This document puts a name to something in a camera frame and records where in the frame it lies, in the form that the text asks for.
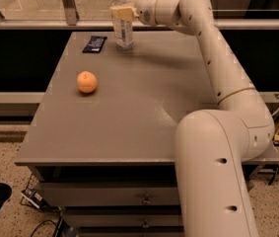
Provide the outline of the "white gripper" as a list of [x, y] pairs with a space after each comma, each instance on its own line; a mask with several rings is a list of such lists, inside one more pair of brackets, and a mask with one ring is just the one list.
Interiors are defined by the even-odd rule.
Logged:
[[136, 3], [132, 6], [114, 6], [110, 8], [111, 14], [119, 20], [133, 22], [138, 18], [144, 25], [157, 26], [156, 8], [158, 0], [125, 0], [126, 3]]

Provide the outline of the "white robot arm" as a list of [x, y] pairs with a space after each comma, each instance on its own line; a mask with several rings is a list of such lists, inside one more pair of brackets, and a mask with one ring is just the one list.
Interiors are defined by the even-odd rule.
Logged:
[[214, 110], [184, 117], [175, 132], [175, 174], [185, 237], [259, 237], [242, 163], [272, 145], [274, 121], [215, 26], [210, 0], [114, 0], [126, 22], [195, 35], [215, 94]]

